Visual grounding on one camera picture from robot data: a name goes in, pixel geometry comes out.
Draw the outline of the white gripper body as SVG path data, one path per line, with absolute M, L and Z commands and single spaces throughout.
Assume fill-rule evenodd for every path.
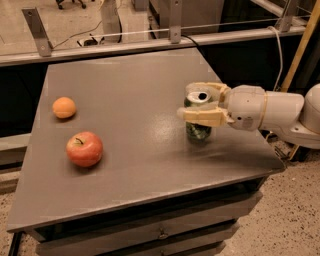
M 256 130 L 262 122 L 265 105 L 266 92 L 261 87 L 241 85 L 233 88 L 224 101 L 228 124 L 237 130 Z

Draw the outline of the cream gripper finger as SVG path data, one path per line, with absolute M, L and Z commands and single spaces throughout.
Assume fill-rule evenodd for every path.
M 220 127 L 233 122 L 227 110 L 220 107 L 210 109 L 200 107 L 179 108 L 177 115 L 187 123 L 208 127 Z
M 192 103 L 223 102 L 230 90 L 224 83 L 193 82 L 186 86 L 186 98 Z

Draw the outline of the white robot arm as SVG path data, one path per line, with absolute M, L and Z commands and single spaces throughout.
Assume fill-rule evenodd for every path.
M 193 104 L 177 115 L 187 123 L 208 127 L 225 124 L 237 130 L 266 130 L 281 140 L 311 149 L 320 148 L 319 87 L 305 96 L 266 91 L 260 86 L 230 88 L 223 83 L 195 82 L 186 86 Z

